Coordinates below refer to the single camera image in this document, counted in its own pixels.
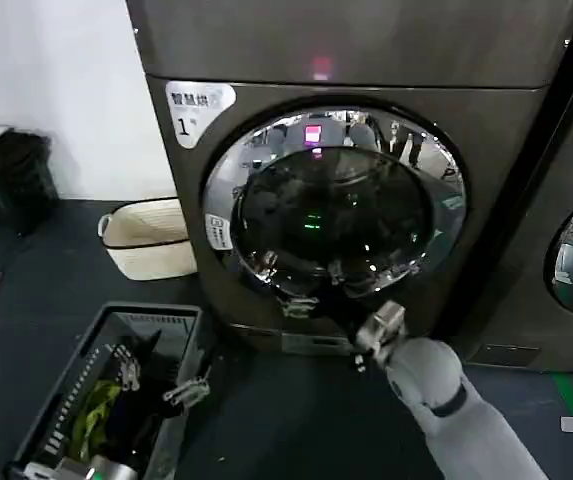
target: white label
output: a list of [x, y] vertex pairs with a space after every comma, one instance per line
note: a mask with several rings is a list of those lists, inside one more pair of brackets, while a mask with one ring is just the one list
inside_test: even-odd
[[210, 246], [215, 250], [232, 250], [233, 242], [230, 239], [230, 222], [217, 215], [205, 216], [206, 236]]
[[235, 103], [235, 89], [227, 83], [172, 81], [166, 99], [175, 136], [184, 148], [195, 148], [208, 126]]

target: laundry basket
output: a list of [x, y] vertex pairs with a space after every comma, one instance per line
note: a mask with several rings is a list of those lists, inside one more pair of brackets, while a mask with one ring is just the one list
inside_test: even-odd
[[131, 280], [179, 277], [197, 271], [176, 197], [122, 205], [99, 219], [97, 234]]

